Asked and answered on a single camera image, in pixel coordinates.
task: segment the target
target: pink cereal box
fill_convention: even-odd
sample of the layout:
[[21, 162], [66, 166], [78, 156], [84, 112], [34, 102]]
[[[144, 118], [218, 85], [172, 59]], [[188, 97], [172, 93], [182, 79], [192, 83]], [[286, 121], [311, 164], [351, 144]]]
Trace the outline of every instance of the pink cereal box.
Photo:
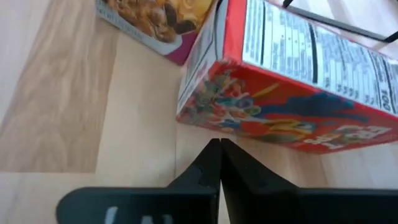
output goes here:
[[96, 0], [100, 17], [183, 65], [213, 0]]

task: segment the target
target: cereal image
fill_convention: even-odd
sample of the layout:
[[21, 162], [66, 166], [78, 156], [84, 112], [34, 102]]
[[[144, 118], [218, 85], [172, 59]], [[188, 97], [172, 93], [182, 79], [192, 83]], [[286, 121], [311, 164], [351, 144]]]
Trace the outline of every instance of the cereal image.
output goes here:
[[212, 0], [103, 0], [125, 21], [164, 43], [198, 32]]

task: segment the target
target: light wood surface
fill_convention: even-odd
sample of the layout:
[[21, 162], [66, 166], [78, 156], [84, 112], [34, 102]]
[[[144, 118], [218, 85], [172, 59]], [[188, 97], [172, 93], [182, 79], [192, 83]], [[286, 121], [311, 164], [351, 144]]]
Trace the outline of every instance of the light wood surface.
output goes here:
[[[339, 1], [295, 1], [368, 24]], [[181, 68], [96, 18], [93, 1], [0, 0], [0, 29], [1, 224], [55, 223], [78, 187], [165, 186], [211, 138], [299, 186], [398, 188], [397, 144], [318, 156], [176, 123]], [[342, 34], [398, 58], [398, 42]]]

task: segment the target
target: cartoon characters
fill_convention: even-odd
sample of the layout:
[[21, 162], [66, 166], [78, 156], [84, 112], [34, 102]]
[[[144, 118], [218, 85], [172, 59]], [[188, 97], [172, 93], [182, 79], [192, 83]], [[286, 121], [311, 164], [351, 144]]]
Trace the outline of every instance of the cartoon characters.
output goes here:
[[[336, 125], [336, 119], [368, 121], [364, 116], [347, 112], [354, 108], [352, 102], [324, 92], [292, 96], [281, 103], [265, 103], [268, 94], [280, 87], [279, 83], [250, 94], [246, 83], [230, 78], [230, 73], [212, 82], [205, 80], [188, 101], [190, 116], [200, 114], [198, 125], [280, 144], [305, 139], [321, 126]], [[319, 118], [333, 122], [318, 122]], [[339, 139], [343, 140], [356, 141], [355, 138]]]

